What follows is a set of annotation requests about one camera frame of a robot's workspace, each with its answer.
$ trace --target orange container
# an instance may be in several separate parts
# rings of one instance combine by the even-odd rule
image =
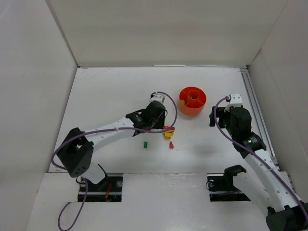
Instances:
[[[179,109],[186,115],[198,115],[206,103],[205,93],[195,87],[184,88],[179,96]]]

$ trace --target white platform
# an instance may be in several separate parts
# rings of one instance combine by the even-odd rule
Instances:
[[[210,202],[206,174],[125,174],[122,202],[85,203],[72,231],[268,231],[251,202]],[[63,206],[77,201],[78,184],[67,173],[47,173],[27,231],[58,231]],[[79,202],[61,219],[67,229]]]
[[[145,67],[79,68],[61,125],[58,147],[68,132],[97,128],[145,108],[154,91],[165,91],[177,101],[188,86],[201,88],[207,95],[206,105],[197,117],[179,112],[172,137],[175,148],[162,134],[142,134],[112,143],[93,155],[107,172],[120,173],[219,173],[241,164],[249,169],[233,145],[217,128],[209,127],[209,114],[218,100],[230,93],[240,93],[244,107],[251,112],[245,86],[238,68],[224,67]],[[169,99],[166,125],[174,119]],[[257,132],[255,121],[252,128]],[[148,141],[148,148],[143,142]],[[50,166],[49,172],[60,169]]]

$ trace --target purple cable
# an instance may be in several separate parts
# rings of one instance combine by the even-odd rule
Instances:
[[[81,179],[84,180],[84,182],[85,182],[85,184],[86,184],[86,191],[85,191],[85,196],[83,197],[83,200],[82,200],[82,204],[81,204],[80,209],[79,209],[79,211],[78,211],[78,213],[77,213],[77,215],[76,215],[76,217],[75,217],[75,220],[74,220],[73,224],[72,224],[67,230],[64,230],[64,229],[61,228],[60,219],[61,219],[62,213],[64,212],[65,208],[70,204],[70,202],[68,202],[68,203],[63,207],[63,209],[61,210],[61,212],[60,212],[60,214],[59,214],[59,217],[58,217],[58,227],[59,227],[59,230],[61,230],[61,231],[69,231],[69,230],[72,229],[72,227],[75,225],[75,223],[76,223],[76,221],[77,221],[77,219],[78,219],[78,217],[79,217],[79,215],[80,215],[80,212],[81,212],[81,210],[82,210],[83,205],[85,204],[85,201],[86,201],[86,198],[87,198],[87,195],[88,195],[89,186],[88,186],[88,182],[87,182],[85,179],[83,179],[83,178],[81,178]]]
[[[165,130],[161,130],[161,131],[149,131],[149,130],[144,130],[144,129],[140,129],[140,128],[123,127],[123,128],[111,128],[111,129],[103,129],[103,130],[95,130],[95,131],[84,132],[84,133],[82,133],[82,134],[80,134],[80,135],[77,135],[77,136],[74,136],[74,137],[68,139],[67,141],[65,141],[64,143],[62,143],[62,144],[54,151],[54,153],[52,154],[52,156],[51,156],[51,163],[52,163],[54,166],[56,166],[56,167],[58,167],[58,168],[60,168],[60,169],[65,170],[64,167],[62,167],[62,166],[60,166],[60,165],[58,165],[58,164],[55,163],[54,157],[56,156],[56,154],[57,154],[63,147],[65,147],[66,145],[68,145],[70,142],[72,142],[72,141],[74,141],[74,140],[76,140],[76,139],[78,139],[78,138],[80,138],[80,137],[87,136],[87,135],[97,134],[97,133],[102,133],[102,132],[109,132],[109,131],[117,131],[117,130],[136,130],[136,131],[141,131],[141,132],[146,132],[146,133],[152,133],[152,134],[163,133],[163,132],[165,132],[165,131],[168,131],[169,129],[171,129],[171,127],[174,126],[175,122],[177,121],[177,118],[178,118],[178,109],[177,109],[177,105],[176,105],[176,103],[174,102],[174,100],[171,98],[171,96],[168,95],[168,94],[165,93],[165,92],[157,91],[157,92],[154,92],[154,93],[152,93],[152,94],[158,94],[158,93],[166,95],[166,96],[172,101],[172,103],[173,103],[173,105],[174,105],[174,108],[175,108],[174,120],[173,120],[173,123],[171,124],[171,126],[169,126],[169,128],[167,128],[167,129],[165,129]],[[75,223],[76,223],[76,221],[77,221],[77,219],[78,219],[78,217],[79,217],[79,214],[80,214],[80,212],[81,212],[81,210],[82,210],[82,207],[83,207],[83,205],[84,205],[84,203],[85,203],[85,201],[86,201],[87,194],[88,194],[88,189],[89,189],[87,181],[86,181],[85,179],[84,179],[84,181],[85,181],[85,183],[86,183],[86,192],[85,192],[85,196],[84,196],[84,198],[83,198],[83,200],[82,200],[82,204],[81,204],[81,206],[80,206],[80,209],[79,209],[79,211],[78,211],[78,213],[77,213],[77,216],[76,216],[76,218],[75,218],[73,224],[72,224],[67,230],[63,230],[63,229],[61,228],[61,225],[60,225],[60,218],[61,218],[61,215],[62,215],[62,213],[64,212],[65,208],[70,204],[70,202],[68,202],[68,203],[63,207],[63,209],[61,210],[61,212],[60,212],[60,214],[59,214],[59,217],[58,217],[58,227],[59,227],[59,230],[60,230],[60,231],[69,231],[69,230],[71,230],[71,228],[75,225]]]
[[[301,210],[304,213],[306,222],[308,224],[308,214],[307,211],[305,210],[305,208],[303,207],[302,203],[300,202],[300,200],[298,199],[297,195],[293,192],[293,190],[284,182],[284,180],[262,159],[260,158],[255,152],[253,152],[252,150],[244,147],[243,145],[241,145],[240,143],[234,141],[233,139],[231,139],[229,136],[227,136],[223,130],[220,128],[218,121],[217,121],[217,115],[216,115],[216,111],[218,108],[218,105],[223,102],[224,100],[227,100],[229,97],[226,96],[225,98],[221,99],[218,101],[218,103],[216,104],[215,108],[214,108],[214,120],[215,120],[215,124],[217,126],[217,128],[219,129],[219,131],[224,135],[224,137],[226,137],[228,140],[230,140],[232,143],[234,143],[235,145],[239,146],[240,148],[244,149],[245,151],[248,151],[251,155],[253,155],[255,158],[257,158],[262,164],[264,164],[270,171],[271,173],[277,178],[277,180],[286,188],[286,190],[289,191],[289,193],[292,195],[292,197],[294,198],[294,200],[298,203],[299,207],[301,208]]]

